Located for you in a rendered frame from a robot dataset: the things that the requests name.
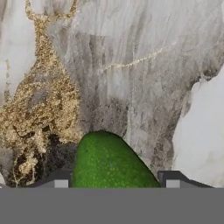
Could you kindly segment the green avocado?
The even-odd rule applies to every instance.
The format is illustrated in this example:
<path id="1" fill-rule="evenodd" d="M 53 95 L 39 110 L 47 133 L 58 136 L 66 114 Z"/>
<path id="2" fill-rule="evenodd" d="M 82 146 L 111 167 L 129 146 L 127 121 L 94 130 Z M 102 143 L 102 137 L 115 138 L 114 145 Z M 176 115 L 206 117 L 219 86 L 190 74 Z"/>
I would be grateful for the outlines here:
<path id="1" fill-rule="evenodd" d="M 120 136 L 98 130 L 78 144 L 72 187 L 159 188 L 160 184 Z"/>

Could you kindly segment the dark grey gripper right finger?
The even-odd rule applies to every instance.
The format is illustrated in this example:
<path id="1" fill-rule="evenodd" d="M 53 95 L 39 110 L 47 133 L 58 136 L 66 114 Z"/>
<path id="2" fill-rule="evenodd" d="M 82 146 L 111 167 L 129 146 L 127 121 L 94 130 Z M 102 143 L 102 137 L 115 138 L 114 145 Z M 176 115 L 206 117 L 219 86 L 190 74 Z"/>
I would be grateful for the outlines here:
<path id="1" fill-rule="evenodd" d="M 181 171 L 159 171 L 157 173 L 157 177 L 163 188 L 211 188 L 210 185 L 202 184 L 198 181 L 189 179 Z"/>

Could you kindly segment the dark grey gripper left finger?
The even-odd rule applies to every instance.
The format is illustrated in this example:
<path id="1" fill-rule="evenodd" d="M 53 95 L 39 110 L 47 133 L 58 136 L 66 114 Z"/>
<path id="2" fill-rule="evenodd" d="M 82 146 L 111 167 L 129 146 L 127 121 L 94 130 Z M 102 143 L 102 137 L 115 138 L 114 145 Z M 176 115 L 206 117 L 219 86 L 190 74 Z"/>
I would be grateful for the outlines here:
<path id="1" fill-rule="evenodd" d="M 70 170 L 57 170 L 48 177 L 29 185 L 29 187 L 69 188 L 71 186 L 71 175 L 72 172 Z"/>

